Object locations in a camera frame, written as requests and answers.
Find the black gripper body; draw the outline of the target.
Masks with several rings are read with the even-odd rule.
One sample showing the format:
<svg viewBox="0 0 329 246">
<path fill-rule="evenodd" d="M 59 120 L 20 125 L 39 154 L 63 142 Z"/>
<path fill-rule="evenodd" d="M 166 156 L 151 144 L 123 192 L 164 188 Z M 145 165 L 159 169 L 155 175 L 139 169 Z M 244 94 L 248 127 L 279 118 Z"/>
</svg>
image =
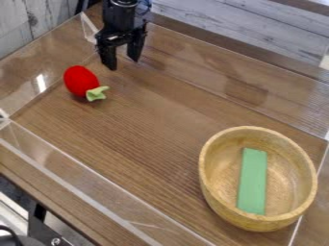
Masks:
<svg viewBox="0 0 329 246">
<path fill-rule="evenodd" d="M 121 29 L 111 23 L 110 20 L 103 20 L 105 26 L 97 34 L 97 49 L 101 45 L 118 47 L 127 45 L 133 39 L 133 33 L 137 29 L 145 29 L 147 31 L 147 20 L 145 18 L 135 18 L 133 28 L 127 31 Z"/>
</svg>

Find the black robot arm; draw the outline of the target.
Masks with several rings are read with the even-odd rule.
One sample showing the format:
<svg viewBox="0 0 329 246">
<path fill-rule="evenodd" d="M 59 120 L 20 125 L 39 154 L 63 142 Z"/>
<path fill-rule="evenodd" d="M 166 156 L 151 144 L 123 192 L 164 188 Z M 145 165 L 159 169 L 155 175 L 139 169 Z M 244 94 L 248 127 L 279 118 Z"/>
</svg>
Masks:
<svg viewBox="0 0 329 246">
<path fill-rule="evenodd" d="M 95 34 L 102 63 L 117 70 L 117 48 L 127 46 L 127 57 L 137 62 L 147 37 L 151 0 L 103 0 L 103 28 Z"/>
</svg>

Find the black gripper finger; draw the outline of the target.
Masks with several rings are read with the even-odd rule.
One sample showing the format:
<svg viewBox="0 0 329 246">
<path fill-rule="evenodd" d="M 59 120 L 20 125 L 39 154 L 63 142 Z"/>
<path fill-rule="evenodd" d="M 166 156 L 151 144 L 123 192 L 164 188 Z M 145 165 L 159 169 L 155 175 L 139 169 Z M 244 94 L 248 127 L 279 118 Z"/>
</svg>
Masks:
<svg viewBox="0 0 329 246">
<path fill-rule="evenodd" d="M 147 31 L 145 29 L 137 29 L 133 33 L 133 39 L 127 44 L 127 56 L 134 62 L 138 62 L 142 56 L 146 36 Z"/>
<path fill-rule="evenodd" d="M 117 70 L 117 48 L 107 45 L 98 47 L 102 63 L 113 70 Z"/>
</svg>

